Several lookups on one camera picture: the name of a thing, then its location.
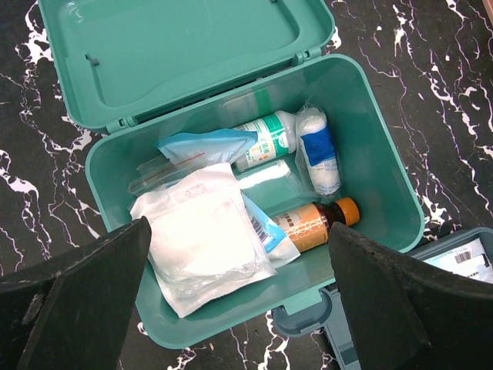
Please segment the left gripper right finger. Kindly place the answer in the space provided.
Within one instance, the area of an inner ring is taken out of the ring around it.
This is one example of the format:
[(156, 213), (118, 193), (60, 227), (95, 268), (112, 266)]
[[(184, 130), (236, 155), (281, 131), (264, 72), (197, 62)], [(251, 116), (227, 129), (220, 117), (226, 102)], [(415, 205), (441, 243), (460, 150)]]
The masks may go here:
[(425, 262), (492, 230), (460, 230), (402, 254), (336, 223), (332, 268), (363, 369), (490, 369), (492, 285)]

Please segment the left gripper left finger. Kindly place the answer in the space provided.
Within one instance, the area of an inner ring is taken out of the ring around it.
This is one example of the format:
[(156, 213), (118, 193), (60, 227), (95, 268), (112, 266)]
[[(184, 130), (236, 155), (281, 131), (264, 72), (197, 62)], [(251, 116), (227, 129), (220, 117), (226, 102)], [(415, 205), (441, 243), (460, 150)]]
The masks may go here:
[(151, 240), (134, 220), (1, 278), (3, 369), (114, 369)]

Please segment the dark teal divider tray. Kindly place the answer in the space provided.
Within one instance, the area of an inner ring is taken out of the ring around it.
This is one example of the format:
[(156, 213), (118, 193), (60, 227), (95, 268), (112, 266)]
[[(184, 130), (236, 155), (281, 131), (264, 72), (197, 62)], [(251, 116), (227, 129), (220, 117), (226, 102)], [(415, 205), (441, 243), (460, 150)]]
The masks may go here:
[(335, 224), (321, 303), (275, 309), (276, 328), (289, 336), (324, 328), (345, 369), (490, 369), (491, 229), (425, 245), (421, 234)]

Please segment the brown glass medicine bottle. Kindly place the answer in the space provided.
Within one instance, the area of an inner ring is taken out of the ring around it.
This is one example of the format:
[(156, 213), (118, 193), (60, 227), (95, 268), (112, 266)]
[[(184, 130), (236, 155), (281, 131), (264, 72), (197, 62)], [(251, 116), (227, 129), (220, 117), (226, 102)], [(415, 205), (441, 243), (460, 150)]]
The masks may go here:
[(273, 221), (281, 227), (300, 253), (326, 244), (334, 222), (352, 226), (360, 221), (356, 202), (344, 197), (330, 203), (308, 203), (278, 214)]

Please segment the white gauze pad package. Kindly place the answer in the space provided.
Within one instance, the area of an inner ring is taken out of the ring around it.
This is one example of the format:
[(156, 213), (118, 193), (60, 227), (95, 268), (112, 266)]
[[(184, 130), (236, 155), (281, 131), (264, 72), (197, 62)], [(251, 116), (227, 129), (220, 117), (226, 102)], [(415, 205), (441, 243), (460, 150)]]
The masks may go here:
[(149, 260), (179, 318), (276, 275), (228, 163), (196, 170), (136, 198), (130, 214), (151, 227)]

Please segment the clear bag blue items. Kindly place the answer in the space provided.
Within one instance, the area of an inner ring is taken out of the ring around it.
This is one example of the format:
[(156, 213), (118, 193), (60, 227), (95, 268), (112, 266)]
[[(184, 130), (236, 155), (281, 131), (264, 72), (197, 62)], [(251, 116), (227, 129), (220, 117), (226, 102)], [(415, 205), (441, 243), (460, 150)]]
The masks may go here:
[(175, 184), (200, 168), (204, 156), (205, 153), (199, 153), (177, 164), (171, 163), (162, 155), (156, 156), (137, 167), (136, 171), (139, 175), (129, 184), (128, 190), (138, 197), (161, 185)]

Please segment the blue white bandage roll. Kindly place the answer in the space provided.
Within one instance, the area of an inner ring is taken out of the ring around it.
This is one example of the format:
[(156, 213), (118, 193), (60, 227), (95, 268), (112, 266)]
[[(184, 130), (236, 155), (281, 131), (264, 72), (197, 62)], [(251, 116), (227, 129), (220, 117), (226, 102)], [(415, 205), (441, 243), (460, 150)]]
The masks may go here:
[(337, 151), (325, 112), (305, 103), (296, 115), (296, 158), (305, 189), (319, 197), (333, 197), (340, 189)]

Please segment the blue mask package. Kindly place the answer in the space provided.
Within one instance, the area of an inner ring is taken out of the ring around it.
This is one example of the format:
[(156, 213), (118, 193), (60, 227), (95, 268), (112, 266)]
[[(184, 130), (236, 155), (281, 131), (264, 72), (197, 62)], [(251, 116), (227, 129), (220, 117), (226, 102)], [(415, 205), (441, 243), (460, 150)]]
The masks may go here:
[[(178, 133), (159, 141), (156, 147), (171, 163), (205, 153), (202, 169), (213, 164), (232, 164), (257, 141), (257, 133), (234, 129), (218, 129), (208, 133)], [(296, 260), (300, 252), (287, 234), (249, 197), (243, 202), (250, 222), (275, 268)]]

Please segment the white plastic medicine bottle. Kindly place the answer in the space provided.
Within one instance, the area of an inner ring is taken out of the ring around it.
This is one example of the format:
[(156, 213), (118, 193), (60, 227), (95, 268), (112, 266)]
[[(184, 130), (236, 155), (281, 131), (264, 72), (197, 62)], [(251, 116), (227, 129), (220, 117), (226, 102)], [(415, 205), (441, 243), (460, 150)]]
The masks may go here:
[(296, 116), (278, 110), (268, 116), (235, 127), (257, 132), (257, 142), (235, 162), (243, 172), (296, 151)]

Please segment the green medicine kit box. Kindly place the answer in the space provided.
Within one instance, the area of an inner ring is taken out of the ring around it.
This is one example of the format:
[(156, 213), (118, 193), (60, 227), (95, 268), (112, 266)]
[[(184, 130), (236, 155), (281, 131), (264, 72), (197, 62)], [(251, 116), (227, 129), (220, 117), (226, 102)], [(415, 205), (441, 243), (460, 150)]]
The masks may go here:
[(41, 1), (108, 230), (152, 235), (136, 307), (181, 349), (265, 311), (306, 317), (334, 282), (335, 204), (399, 252), (424, 217), (362, 68), (322, 53), (322, 1)]

